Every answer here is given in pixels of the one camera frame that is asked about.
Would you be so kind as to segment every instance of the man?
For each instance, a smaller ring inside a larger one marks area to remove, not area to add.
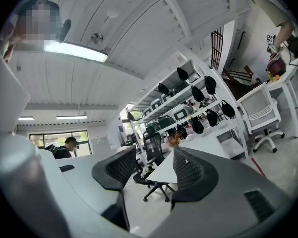
[[[280,44],[291,36],[294,26],[290,18],[269,0],[252,0],[252,2],[266,13],[276,27],[281,27],[273,44],[269,44],[267,48],[268,52],[275,54],[280,50]]]
[[[29,0],[15,14],[15,26],[7,22],[0,34],[0,52],[6,62],[17,42],[55,40],[62,28],[59,6],[48,0]]]
[[[77,147],[76,138],[68,137],[65,140],[65,143],[63,146],[56,148],[56,150],[54,151],[54,158],[55,159],[70,158],[71,157],[70,152],[74,151],[76,147]]]

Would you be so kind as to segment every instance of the fluorescent light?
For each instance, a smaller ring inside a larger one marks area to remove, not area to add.
[[[34,121],[33,117],[20,117],[19,121]]]
[[[106,62],[108,55],[102,51],[87,48],[85,46],[70,44],[70,43],[58,43],[49,42],[44,45],[44,51],[61,53],[66,55],[71,55],[80,58],[86,58],[98,62]]]
[[[68,116],[68,117],[56,117],[56,120],[71,120],[71,119],[86,119],[87,116]]]

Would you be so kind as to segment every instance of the gray floor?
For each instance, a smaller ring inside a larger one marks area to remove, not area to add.
[[[290,197],[298,194],[298,138],[293,136],[293,124],[289,109],[280,110],[282,122],[280,131],[283,131],[285,138],[279,136],[273,138],[277,152],[272,153],[268,142],[261,145],[253,158],[259,164],[266,177],[276,186],[282,189]],[[250,153],[254,147],[254,136],[248,142]],[[241,158],[240,160],[255,170],[257,167],[251,159]],[[124,193],[128,219],[131,233],[141,237],[147,237],[162,221],[169,215],[171,204],[164,202],[164,196],[157,190],[148,197],[148,202],[143,202],[143,197],[149,192],[144,185],[135,184],[132,177],[128,181]]]

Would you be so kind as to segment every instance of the white metal shelving unit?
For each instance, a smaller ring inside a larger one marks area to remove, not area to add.
[[[242,120],[242,116],[240,115],[240,112],[237,109],[236,99],[232,95],[231,91],[227,87],[227,85],[224,83],[223,79],[217,74],[216,71],[209,69],[208,66],[203,63],[199,57],[197,57],[193,52],[191,52],[186,46],[182,44],[177,44],[176,48],[178,52],[186,59],[186,61],[189,61],[191,68],[187,67],[185,71],[188,72],[189,76],[193,73],[196,73],[198,75],[198,79],[190,83],[185,89],[183,89],[181,92],[177,93],[175,96],[173,96],[171,99],[163,103],[161,106],[159,106],[157,109],[153,110],[150,114],[143,117],[141,120],[135,122],[135,124],[140,123],[149,123],[158,117],[160,117],[163,114],[166,114],[170,112],[172,109],[180,105],[185,100],[188,100],[192,97],[191,93],[191,86],[194,85],[198,87],[199,89],[203,89],[205,87],[204,85],[204,77],[205,76],[211,76],[215,82],[216,82],[216,94],[213,95],[213,102],[209,104],[206,107],[199,108],[197,111],[195,111],[193,114],[191,114],[189,117],[196,117],[202,113],[204,113],[207,109],[210,109],[212,107],[215,107],[216,105],[221,104],[221,100],[225,100],[227,103],[229,103],[235,110],[235,118],[234,119],[228,119],[223,120],[219,122],[219,124],[215,127],[205,129],[203,132],[203,136],[220,136],[228,131],[234,130],[235,134],[237,135],[238,139],[230,138],[228,140],[225,140],[224,142],[221,142],[221,145],[228,149],[230,157],[234,157],[242,152],[245,153],[245,156],[248,158],[248,150],[246,146],[246,140],[244,137],[244,131],[245,131],[245,125]],[[171,73],[167,78],[165,78],[164,81],[161,82],[164,84],[168,89],[174,89],[176,84],[179,84],[179,78],[176,72],[176,69],[173,73]],[[151,102],[157,98],[161,97],[161,93],[157,90],[158,84],[152,88],[147,94],[145,94],[129,111],[143,111],[145,108],[147,108]],[[180,121],[176,121],[174,124],[161,129],[158,131],[158,133],[163,134],[167,130],[176,127],[178,124],[182,124],[189,120],[189,117],[186,117]]]

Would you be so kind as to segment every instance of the white wooden ceiling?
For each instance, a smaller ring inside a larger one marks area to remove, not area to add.
[[[146,93],[149,90],[146,87],[157,84],[176,69],[166,67],[162,71],[158,68],[179,41],[190,40],[188,47],[192,51],[202,59],[208,57],[211,52],[208,35],[219,26],[209,27],[199,38],[190,36],[190,32],[201,32],[206,22],[230,10],[229,0],[51,1],[60,6],[62,22],[72,21],[66,41],[107,52],[109,58],[105,66],[65,55],[18,51],[14,52],[10,66],[31,95],[30,103],[37,107],[40,104],[63,105],[63,108],[65,105],[111,107],[111,110],[68,111],[71,115],[87,112],[89,122],[113,120],[135,96]],[[108,17],[108,10],[116,10],[118,16]],[[94,33],[104,36],[101,44],[90,41]],[[24,115],[37,114],[38,119],[33,124],[46,124],[55,122],[52,119],[55,114],[67,112],[44,110],[48,113],[45,116],[39,111],[26,110]]]

